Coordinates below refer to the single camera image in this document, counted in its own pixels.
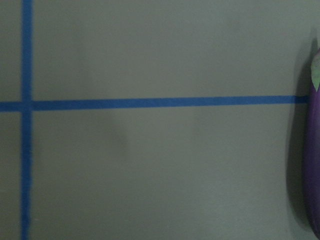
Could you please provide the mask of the purple eggplant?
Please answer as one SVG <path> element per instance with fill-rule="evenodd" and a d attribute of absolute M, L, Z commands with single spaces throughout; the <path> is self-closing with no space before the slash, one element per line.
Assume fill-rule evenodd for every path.
<path fill-rule="evenodd" d="M 303 196 L 307 218 L 320 238 L 320 51 L 310 64 L 311 84 L 302 163 Z"/>

